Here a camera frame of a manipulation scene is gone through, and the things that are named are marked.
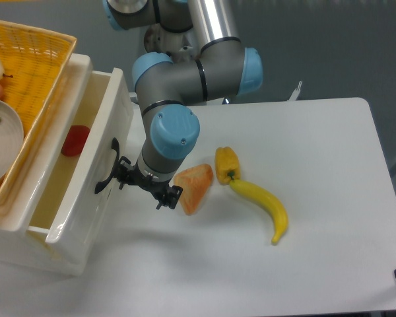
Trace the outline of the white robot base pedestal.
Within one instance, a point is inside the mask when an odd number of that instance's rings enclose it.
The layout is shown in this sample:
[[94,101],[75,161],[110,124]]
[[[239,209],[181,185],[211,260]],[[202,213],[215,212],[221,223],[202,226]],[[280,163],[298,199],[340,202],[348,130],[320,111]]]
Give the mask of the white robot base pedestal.
[[165,53],[174,63],[191,61],[199,57],[195,35],[187,32],[169,32],[159,24],[148,27],[143,44],[147,53]]

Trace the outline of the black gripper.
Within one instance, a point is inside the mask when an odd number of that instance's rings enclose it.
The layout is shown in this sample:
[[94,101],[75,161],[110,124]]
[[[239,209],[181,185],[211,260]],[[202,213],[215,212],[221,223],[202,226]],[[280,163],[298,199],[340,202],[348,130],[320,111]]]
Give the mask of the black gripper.
[[170,186],[168,181],[159,182],[151,174],[142,175],[140,170],[132,166],[131,161],[125,156],[120,157],[118,161],[115,178],[119,182],[120,190],[124,185],[129,185],[149,192],[158,201],[156,209],[161,207],[175,209],[183,192],[182,187]]

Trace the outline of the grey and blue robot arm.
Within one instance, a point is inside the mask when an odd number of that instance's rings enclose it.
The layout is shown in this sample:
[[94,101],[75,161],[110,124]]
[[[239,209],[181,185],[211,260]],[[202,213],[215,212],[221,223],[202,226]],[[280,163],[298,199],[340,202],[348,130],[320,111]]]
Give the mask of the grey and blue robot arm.
[[170,181],[193,150],[200,132],[190,110],[222,97],[247,94],[263,83],[263,64],[240,38],[229,1],[105,1],[115,29],[158,25],[172,34],[193,32],[187,61],[155,49],[132,68],[146,139],[135,164],[117,156],[110,178],[151,193],[161,207],[174,208],[182,194]]

